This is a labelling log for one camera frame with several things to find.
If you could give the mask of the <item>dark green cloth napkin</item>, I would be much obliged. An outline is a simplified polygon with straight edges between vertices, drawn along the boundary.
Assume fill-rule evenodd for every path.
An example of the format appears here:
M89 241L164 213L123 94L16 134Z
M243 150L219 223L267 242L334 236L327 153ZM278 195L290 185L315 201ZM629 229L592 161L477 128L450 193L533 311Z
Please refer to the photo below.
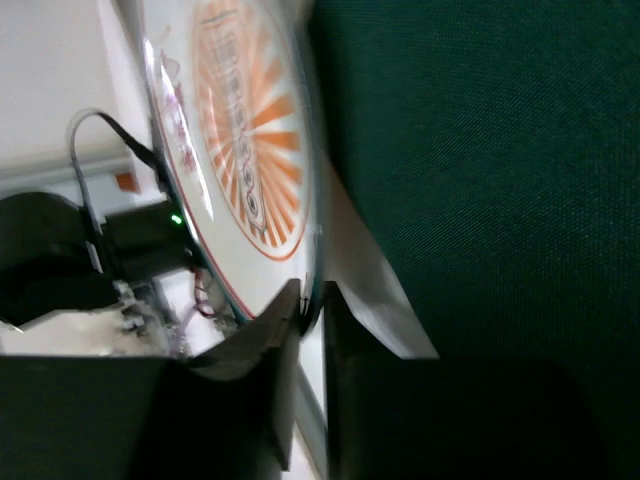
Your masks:
M639 5L318 1L331 160L443 357L555 360L639 475Z

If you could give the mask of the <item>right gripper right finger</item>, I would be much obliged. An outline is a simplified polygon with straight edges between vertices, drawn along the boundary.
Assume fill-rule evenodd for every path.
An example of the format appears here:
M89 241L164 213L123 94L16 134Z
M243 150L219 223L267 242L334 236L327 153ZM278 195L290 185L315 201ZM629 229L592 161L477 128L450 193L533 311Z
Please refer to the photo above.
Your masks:
M639 388L542 359L402 358L324 299L333 479L635 479Z

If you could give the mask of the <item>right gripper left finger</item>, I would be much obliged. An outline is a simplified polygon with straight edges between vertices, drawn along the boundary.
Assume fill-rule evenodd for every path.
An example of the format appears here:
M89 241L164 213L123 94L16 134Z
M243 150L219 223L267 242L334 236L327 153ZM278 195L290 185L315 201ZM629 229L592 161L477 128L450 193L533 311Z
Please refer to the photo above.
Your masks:
M188 360L5 356L5 479L278 479L290 465L300 284Z

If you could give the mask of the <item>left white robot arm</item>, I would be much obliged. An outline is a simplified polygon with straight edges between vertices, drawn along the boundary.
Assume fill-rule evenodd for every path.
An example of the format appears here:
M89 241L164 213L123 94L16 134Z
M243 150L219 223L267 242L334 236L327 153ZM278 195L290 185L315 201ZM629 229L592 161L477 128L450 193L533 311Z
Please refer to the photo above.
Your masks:
M193 263L194 243L170 201L109 214L98 226L63 196L1 201L1 320L21 328L57 311L116 306L137 285Z

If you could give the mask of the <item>orange sunburst patterned plate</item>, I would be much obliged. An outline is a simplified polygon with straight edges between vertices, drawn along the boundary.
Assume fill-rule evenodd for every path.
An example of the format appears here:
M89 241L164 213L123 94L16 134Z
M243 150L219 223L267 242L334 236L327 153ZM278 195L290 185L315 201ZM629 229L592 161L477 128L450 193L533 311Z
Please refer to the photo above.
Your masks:
M142 1L139 38L169 187L237 319L322 287L319 142L281 1Z

